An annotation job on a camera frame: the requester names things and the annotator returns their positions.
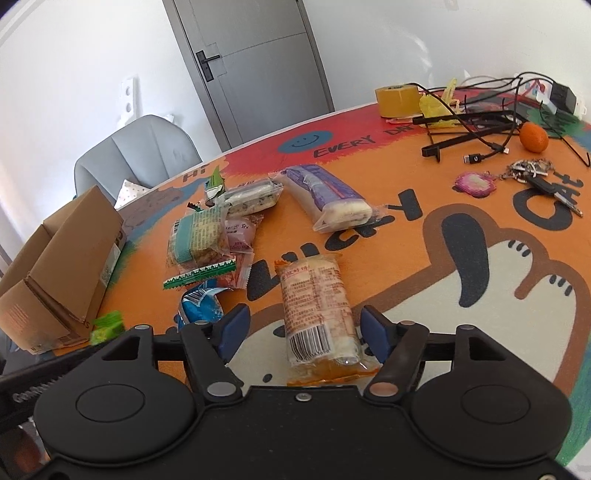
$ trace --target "green snack wrapper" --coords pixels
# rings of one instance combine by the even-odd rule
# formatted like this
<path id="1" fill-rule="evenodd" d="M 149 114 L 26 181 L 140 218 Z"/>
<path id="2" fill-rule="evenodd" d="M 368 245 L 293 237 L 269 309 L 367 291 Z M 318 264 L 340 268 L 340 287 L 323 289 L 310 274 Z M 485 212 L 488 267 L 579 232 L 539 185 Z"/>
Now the green snack wrapper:
<path id="1" fill-rule="evenodd" d="M 215 205 L 214 198 L 226 191 L 224 179 L 220 174 L 220 167 L 216 167 L 212 176 L 205 182 L 205 205 L 213 207 Z"/>
<path id="2" fill-rule="evenodd" d="M 171 277 L 164 281 L 164 289 L 184 287 L 198 281 L 208 280 L 210 278 L 219 277 L 224 273 L 233 272 L 236 270 L 236 258 L 230 258 L 223 262 L 206 265 L 204 267 L 196 268 L 184 274 Z"/>
<path id="3" fill-rule="evenodd" d="M 95 320 L 95 329 L 90 333 L 90 344 L 98 345 L 116 338 L 125 331 L 120 312 L 110 312 Z"/>

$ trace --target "keychain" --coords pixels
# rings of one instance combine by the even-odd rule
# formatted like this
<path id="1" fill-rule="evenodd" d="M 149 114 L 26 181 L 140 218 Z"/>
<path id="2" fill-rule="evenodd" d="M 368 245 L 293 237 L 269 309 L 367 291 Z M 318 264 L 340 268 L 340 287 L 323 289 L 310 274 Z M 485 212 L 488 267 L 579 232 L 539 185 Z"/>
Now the keychain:
<path id="1" fill-rule="evenodd" d="M 506 171 L 500 175 L 494 175 L 486 171 L 477 173 L 467 171 L 456 178 L 457 190 L 472 195 L 474 198 L 486 198 L 496 190 L 497 180 L 514 179 L 519 183 L 527 183 L 524 176 L 530 175 L 535 178 L 538 175 L 548 176 L 548 172 L 554 170 L 552 162 L 545 158 L 536 160 L 518 160 L 508 165 Z"/>
<path id="2" fill-rule="evenodd" d="M 554 197 L 560 203 L 565 205 L 571 212 L 574 212 L 576 215 L 583 217 L 583 212 L 579 210 L 579 208 L 571 202 L 568 198 L 562 195 L 556 188 L 555 185 L 545 181 L 541 176 L 533 176 L 530 174 L 524 175 L 524 180 L 529 183 L 532 187 L 536 188 L 539 192 L 543 193 L 544 195 Z"/>

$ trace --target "cardboard box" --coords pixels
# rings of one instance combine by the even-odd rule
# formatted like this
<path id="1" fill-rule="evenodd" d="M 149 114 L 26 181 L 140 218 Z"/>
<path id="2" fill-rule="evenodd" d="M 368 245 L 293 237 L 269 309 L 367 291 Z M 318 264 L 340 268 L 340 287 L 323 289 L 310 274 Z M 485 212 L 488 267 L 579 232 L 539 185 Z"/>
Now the cardboard box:
<path id="1" fill-rule="evenodd" d="M 122 224 L 98 187 L 47 218 L 0 281 L 0 329 L 31 353 L 88 340 L 125 243 Z"/>

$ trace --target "pink keychain charm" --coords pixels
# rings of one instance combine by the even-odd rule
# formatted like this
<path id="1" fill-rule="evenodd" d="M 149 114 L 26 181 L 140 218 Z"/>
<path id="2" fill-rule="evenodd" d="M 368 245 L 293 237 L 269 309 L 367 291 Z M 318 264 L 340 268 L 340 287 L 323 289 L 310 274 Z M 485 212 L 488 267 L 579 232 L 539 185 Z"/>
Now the pink keychain charm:
<path id="1" fill-rule="evenodd" d="M 490 174 L 467 171 L 456 178 L 456 187 L 474 198 L 481 199 L 496 190 L 495 180 L 496 177 Z"/>

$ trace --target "blue snack wrapper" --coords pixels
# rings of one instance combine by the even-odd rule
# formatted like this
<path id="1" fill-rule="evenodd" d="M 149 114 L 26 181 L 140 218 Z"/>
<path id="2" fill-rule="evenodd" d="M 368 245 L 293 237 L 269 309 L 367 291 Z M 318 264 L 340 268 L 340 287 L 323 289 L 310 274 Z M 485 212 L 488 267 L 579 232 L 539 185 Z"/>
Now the blue snack wrapper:
<path id="1" fill-rule="evenodd" d="M 220 320 L 224 314 L 216 295 L 224 290 L 229 288 L 211 288 L 205 282 L 187 291 L 181 298 L 178 314 L 174 316 L 177 329 L 180 330 L 188 323 L 214 323 Z"/>

